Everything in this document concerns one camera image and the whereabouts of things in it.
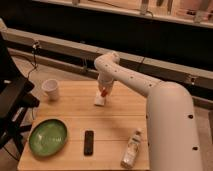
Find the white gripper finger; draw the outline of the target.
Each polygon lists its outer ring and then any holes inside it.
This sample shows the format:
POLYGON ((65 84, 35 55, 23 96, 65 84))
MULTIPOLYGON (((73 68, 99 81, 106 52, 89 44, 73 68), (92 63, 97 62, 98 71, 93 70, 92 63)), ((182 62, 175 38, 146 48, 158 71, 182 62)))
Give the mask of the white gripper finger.
POLYGON ((101 85, 98 85, 98 90, 99 90, 100 93, 102 93, 103 87, 101 85))
POLYGON ((110 93, 112 92, 112 88, 113 88, 113 86, 112 86, 112 85, 110 85, 110 86, 106 87, 107 95, 110 95, 110 93))

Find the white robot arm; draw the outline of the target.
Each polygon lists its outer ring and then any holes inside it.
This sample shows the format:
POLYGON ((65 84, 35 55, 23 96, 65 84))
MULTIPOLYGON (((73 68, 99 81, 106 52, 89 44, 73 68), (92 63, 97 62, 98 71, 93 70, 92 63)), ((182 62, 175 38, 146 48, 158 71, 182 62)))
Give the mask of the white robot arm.
POLYGON ((151 171, 203 171, 194 104, 182 85, 119 65, 111 51, 94 61, 98 87, 109 91, 119 81, 147 98, 146 119, 151 171))

